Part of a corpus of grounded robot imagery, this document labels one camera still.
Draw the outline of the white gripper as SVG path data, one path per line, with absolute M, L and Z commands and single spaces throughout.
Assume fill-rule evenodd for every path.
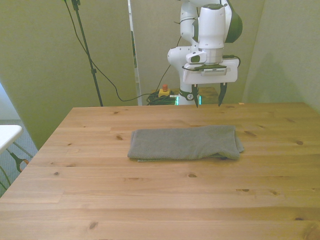
M 220 83 L 218 106 L 221 106 L 227 92 L 227 83 L 233 83 L 238 79 L 238 65 L 238 59 L 226 59 L 214 65 L 187 63 L 182 67 L 182 80 L 185 84 L 191 85 L 191 93 L 197 108 L 199 106 L 198 84 Z

